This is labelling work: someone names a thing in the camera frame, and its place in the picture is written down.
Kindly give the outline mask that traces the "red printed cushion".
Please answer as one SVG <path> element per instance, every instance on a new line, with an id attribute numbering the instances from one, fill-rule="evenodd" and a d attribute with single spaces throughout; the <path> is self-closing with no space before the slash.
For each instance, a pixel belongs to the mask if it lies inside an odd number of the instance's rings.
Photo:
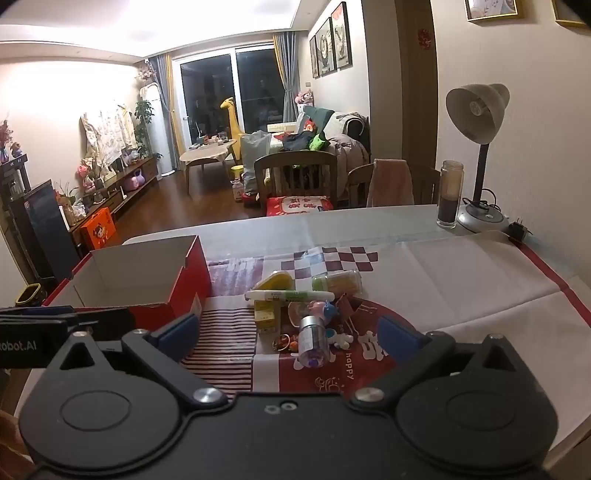
<path id="1" fill-rule="evenodd" d="M 286 216 L 332 211 L 332 203 L 326 196 L 281 196 L 266 200 L 266 216 Z"/>

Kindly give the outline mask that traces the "yellow rim trash bin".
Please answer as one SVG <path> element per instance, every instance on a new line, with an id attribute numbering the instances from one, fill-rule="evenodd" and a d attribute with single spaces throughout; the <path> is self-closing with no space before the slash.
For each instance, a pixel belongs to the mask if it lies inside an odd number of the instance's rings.
<path id="1" fill-rule="evenodd" d="M 38 307 L 42 305 L 45 298 L 46 293 L 43 286 L 40 283 L 31 283 L 24 288 L 15 300 L 14 306 L 18 308 Z"/>

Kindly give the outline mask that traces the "clear jar silver lid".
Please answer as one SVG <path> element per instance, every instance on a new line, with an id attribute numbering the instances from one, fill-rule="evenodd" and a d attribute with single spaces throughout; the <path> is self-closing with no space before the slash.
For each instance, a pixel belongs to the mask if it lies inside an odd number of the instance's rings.
<path id="1" fill-rule="evenodd" d="M 329 343 L 321 318 L 307 316 L 298 329 L 298 361 L 305 368 L 322 368 L 329 362 Z"/>

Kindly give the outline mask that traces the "wooden coffee table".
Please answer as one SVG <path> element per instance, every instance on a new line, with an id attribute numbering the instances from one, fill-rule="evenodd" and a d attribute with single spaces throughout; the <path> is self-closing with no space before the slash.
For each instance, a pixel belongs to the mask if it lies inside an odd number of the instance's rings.
<path id="1" fill-rule="evenodd" d="M 202 144 L 195 149 L 190 149 L 184 152 L 179 158 L 179 164 L 184 166 L 184 180 L 185 190 L 190 194 L 190 169 L 200 167 L 204 169 L 205 165 L 221 163 L 225 171 L 228 171 L 226 166 L 226 158 L 233 154 L 232 147 L 236 141 L 229 139 L 222 141 L 221 144 Z"/>

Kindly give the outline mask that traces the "white plastic bag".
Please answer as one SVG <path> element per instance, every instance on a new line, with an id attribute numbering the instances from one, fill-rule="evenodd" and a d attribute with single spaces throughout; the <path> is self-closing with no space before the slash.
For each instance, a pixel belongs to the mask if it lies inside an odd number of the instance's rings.
<path id="1" fill-rule="evenodd" d="M 240 154 L 242 154 L 243 185 L 245 193 L 256 194 L 256 169 L 254 163 L 259 158 L 270 154 L 271 134 L 265 131 L 256 131 L 245 134 L 240 139 Z"/>

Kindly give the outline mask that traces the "white green glue pen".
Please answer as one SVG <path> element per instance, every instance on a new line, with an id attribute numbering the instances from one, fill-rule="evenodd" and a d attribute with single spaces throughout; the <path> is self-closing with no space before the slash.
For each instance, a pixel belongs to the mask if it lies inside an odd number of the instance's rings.
<path id="1" fill-rule="evenodd" d="M 245 292 L 245 300 L 281 302 L 332 302 L 335 300 L 335 294 L 329 291 L 249 290 Z"/>

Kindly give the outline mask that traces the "red white printed mat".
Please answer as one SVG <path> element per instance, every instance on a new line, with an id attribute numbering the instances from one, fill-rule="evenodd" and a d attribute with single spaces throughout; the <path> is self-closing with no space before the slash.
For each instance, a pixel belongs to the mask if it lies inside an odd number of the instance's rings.
<path id="1" fill-rule="evenodd" d="M 259 336 L 245 291 L 277 271 L 301 290 L 315 275 L 355 270 L 361 295 L 335 330 L 353 341 L 325 368 L 301 366 Z M 212 296 L 197 347 L 184 359 L 192 373 L 228 394 L 249 391 L 351 393 L 393 366 L 379 345 L 377 320 L 389 314 L 417 330 L 461 342 L 505 336 L 528 364 L 559 418 L 553 448 L 572 448 L 590 431 L 590 289 L 569 268 L 501 234 L 314 247 L 263 257 L 214 260 Z"/>

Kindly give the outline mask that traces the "sofa with clothes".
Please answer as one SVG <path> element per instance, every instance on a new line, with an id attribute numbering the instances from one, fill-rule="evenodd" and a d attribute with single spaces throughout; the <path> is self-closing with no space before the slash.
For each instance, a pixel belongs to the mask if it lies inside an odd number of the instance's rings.
<path id="1" fill-rule="evenodd" d="M 283 150 L 283 134 L 300 134 L 308 121 L 317 127 L 315 133 L 329 142 L 325 151 L 338 159 L 337 194 L 339 199 L 345 198 L 349 172 L 370 163 L 369 122 L 356 112 L 342 113 L 307 105 L 294 122 L 266 125 L 264 131 L 273 135 L 270 153 Z"/>

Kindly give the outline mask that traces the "red dragon keychain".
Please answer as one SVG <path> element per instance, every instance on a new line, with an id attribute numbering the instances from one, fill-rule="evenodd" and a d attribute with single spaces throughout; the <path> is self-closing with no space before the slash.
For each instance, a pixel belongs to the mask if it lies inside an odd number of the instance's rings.
<path id="1" fill-rule="evenodd" d="M 277 353 L 297 353 L 298 336 L 290 334 L 280 334 L 273 340 L 273 350 Z"/>

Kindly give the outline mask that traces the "yellow correction tape dispenser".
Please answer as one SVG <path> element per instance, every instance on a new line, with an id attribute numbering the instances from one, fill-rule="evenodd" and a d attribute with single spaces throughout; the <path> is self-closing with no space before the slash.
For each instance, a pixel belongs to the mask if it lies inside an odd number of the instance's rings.
<path id="1" fill-rule="evenodd" d="M 274 271 L 254 284 L 252 290 L 294 290 L 294 278 L 287 271 Z"/>

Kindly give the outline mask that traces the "pink pig toy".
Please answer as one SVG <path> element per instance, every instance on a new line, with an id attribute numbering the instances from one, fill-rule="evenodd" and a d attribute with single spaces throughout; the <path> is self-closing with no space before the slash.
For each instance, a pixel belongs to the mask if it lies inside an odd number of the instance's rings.
<path id="1" fill-rule="evenodd" d="M 339 316 L 339 309 L 328 301 L 291 302 L 287 307 L 287 314 L 294 326 L 300 325 L 301 320 L 308 316 L 320 318 L 328 325 L 332 319 Z"/>

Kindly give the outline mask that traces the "green lid toothpick jar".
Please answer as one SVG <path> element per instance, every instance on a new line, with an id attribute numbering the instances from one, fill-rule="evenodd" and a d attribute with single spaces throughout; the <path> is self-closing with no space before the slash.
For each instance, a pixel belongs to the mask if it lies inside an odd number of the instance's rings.
<path id="1" fill-rule="evenodd" d="M 315 291 L 332 292 L 335 297 L 361 294 L 362 276 L 356 270 L 325 272 L 312 277 L 311 287 Z"/>

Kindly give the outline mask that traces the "red cardboard box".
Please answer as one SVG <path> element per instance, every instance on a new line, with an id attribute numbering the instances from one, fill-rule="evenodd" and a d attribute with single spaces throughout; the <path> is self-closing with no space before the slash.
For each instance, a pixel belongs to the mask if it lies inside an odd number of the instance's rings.
<path id="1" fill-rule="evenodd" d="M 211 296 L 211 275 L 197 236 L 93 250 L 44 301 L 76 310 L 128 308 L 136 326 L 156 330 Z"/>

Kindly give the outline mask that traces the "yellow small box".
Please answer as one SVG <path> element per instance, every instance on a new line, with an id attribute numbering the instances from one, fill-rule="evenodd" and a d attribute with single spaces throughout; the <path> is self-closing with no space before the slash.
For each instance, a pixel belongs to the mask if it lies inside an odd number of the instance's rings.
<path id="1" fill-rule="evenodd" d="M 276 332 L 280 326 L 280 302 L 256 300 L 253 307 L 257 332 L 260 334 Z"/>

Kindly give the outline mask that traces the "black speaker cabinet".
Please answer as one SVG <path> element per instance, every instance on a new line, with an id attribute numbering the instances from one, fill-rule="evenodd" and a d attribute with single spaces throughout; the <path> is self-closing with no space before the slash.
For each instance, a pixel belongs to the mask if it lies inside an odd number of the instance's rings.
<path id="1" fill-rule="evenodd" d="M 9 204 L 16 239 L 36 281 L 60 283 L 79 262 L 50 180 Z"/>

